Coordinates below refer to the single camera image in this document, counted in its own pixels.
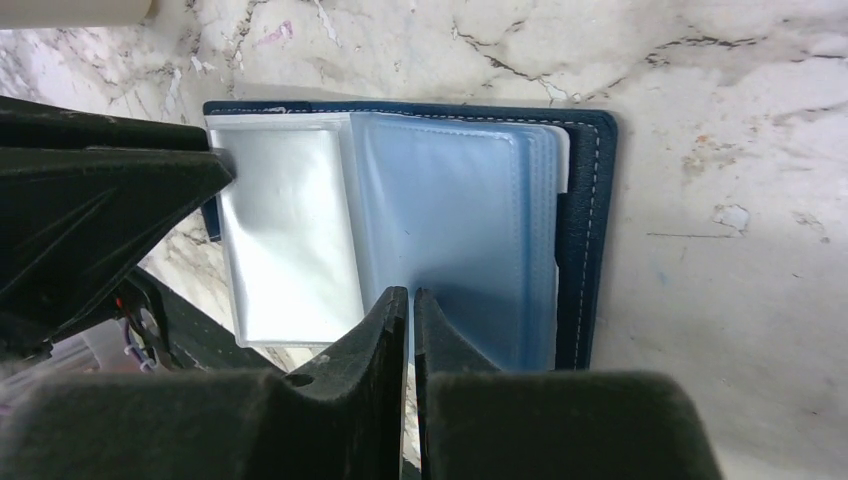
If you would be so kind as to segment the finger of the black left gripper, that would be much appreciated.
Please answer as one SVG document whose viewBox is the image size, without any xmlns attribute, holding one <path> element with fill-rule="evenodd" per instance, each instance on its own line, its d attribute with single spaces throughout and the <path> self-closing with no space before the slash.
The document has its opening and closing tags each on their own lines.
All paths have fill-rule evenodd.
<svg viewBox="0 0 848 480">
<path fill-rule="evenodd" d="M 59 150 L 209 149 L 206 131 L 199 127 L 92 114 L 6 96 L 1 98 L 1 145 Z"/>
<path fill-rule="evenodd" d="M 2 149 L 2 337 L 81 320 L 231 180 L 211 152 Z"/>
</svg>

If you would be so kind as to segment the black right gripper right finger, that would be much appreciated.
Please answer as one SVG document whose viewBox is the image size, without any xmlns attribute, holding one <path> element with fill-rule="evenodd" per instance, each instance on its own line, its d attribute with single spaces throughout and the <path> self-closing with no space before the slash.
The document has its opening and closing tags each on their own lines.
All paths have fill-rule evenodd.
<svg viewBox="0 0 848 480">
<path fill-rule="evenodd" d="M 695 405 L 645 371 L 506 372 L 414 300 L 426 479 L 718 479 Z"/>
</svg>

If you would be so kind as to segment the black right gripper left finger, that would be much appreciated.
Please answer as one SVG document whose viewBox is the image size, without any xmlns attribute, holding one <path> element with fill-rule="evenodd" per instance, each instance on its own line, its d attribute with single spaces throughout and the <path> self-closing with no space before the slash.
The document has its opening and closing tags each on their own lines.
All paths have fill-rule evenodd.
<svg viewBox="0 0 848 480">
<path fill-rule="evenodd" d="M 386 289 L 295 371 L 91 373 L 38 383 L 1 426 L 5 479 L 398 479 L 408 293 Z"/>
</svg>

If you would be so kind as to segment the blue leather card holder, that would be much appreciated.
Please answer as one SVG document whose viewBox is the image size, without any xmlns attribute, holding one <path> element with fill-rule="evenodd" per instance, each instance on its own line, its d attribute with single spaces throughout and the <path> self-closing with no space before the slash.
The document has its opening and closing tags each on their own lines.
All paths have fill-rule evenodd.
<svg viewBox="0 0 848 480">
<path fill-rule="evenodd" d="M 589 366 L 618 140 L 603 110 L 209 101 L 205 205 L 243 347 L 324 347 L 391 286 L 496 366 Z"/>
</svg>

